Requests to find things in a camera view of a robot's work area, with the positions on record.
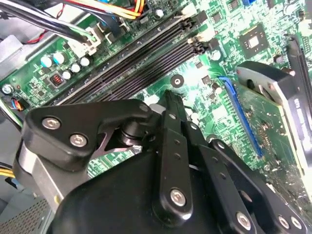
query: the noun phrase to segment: blue pcie slot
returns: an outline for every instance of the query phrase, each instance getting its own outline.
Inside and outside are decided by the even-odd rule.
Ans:
[[[237,112],[237,115],[243,125],[243,128],[253,146],[253,149],[255,150],[255,152],[258,154],[259,157],[262,157],[263,154],[261,152],[261,149],[258,145],[258,142],[252,132],[252,129],[250,128],[249,122],[244,114],[244,111],[242,109],[242,106],[240,105],[238,98],[237,98],[237,92],[231,82],[231,80],[227,77],[218,77],[220,80],[222,80],[224,82],[225,88],[228,91],[228,94],[230,96],[230,99],[232,101],[232,104]]]

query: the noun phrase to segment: pcie slot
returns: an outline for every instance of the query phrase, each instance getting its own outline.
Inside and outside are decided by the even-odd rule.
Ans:
[[[287,46],[287,56],[291,68],[295,71],[294,82],[304,91],[305,96],[302,99],[305,100],[307,114],[310,114],[310,121],[312,120],[312,85],[309,78],[309,70],[306,62],[306,57],[302,48],[300,48],[298,38],[292,36]]]
[[[123,82],[110,89],[109,92],[107,92],[108,94],[99,100],[107,101],[130,98],[194,55],[196,55],[196,53],[193,47],[186,41],[183,41],[147,66],[144,66],[140,71],[126,77]]]
[[[249,125],[249,122],[244,114],[244,111],[239,103],[237,92],[231,82],[231,80],[227,77],[219,77],[220,80],[224,82],[224,85],[226,87],[226,90],[229,94],[229,97],[232,101],[232,105],[234,106],[236,113],[238,115],[238,118],[240,119],[241,124],[243,125],[243,128],[248,136],[248,139],[254,149],[254,151],[257,153],[259,157],[262,157],[263,154],[261,152],[260,146],[258,145],[258,142],[253,134],[253,131]]]
[[[108,59],[96,70],[93,70],[91,79],[88,77],[79,81],[74,87],[69,87],[46,105],[81,102],[98,89],[101,89],[102,86],[131,69],[141,59],[153,54],[163,45],[181,36],[184,30],[193,28],[194,24],[191,19],[183,20],[182,17],[171,17],[165,20],[162,24],[133,41],[123,50]],[[74,89],[74,91],[68,96],[67,93],[70,89]]]

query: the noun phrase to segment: yellow cable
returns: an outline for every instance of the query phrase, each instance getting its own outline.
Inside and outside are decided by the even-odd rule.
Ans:
[[[139,11],[140,3],[141,3],[142,1],[143,1],[143,0],[136,0],[135,12],[138,12],[138,11]]]
[[[93,1],[93,0],[92,1],[90,1],[90,0],[71,0],[71,1],[83,4],[83,5],[91,6],[93,8],[100,9],[103,11],[110,11],[110,12],[113,12],[116,14],[125,13],[127,15],[135,16],[135,17],[141,15],[141,13],[133,12],[133,11],[130,11],[128,9],[124,9],[122,7],[119,7],[119,6],[114,6],[114,5],[107,4],[104,2],[99,2],[99,1]]]
[[[141,0],[140,8],[138,10],[140,13],[143,11],[143,7],[144,7],[144,0]]]

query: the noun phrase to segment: motherboard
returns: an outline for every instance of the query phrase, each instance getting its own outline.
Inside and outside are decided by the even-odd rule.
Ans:
[[[1,79],[2,100],[23,118],[47,105],[150,105],[173,90],[208,142],[226,142],[311,223],[310,14],[304,0],[149,0],[139,19],[119,22],[118,35],[86,16],[78,25],[99,43],[80,48],[57,38]],[[137,152],[94,159],[89,175]]]

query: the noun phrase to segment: blue wire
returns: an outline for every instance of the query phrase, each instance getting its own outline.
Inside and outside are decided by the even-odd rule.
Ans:
[[[16,105],[15,105],[15,103],[14,103],[14,100],[11,100],[11,103],[12,103],[13,108],[14,108],[15,110],[17,110]]]

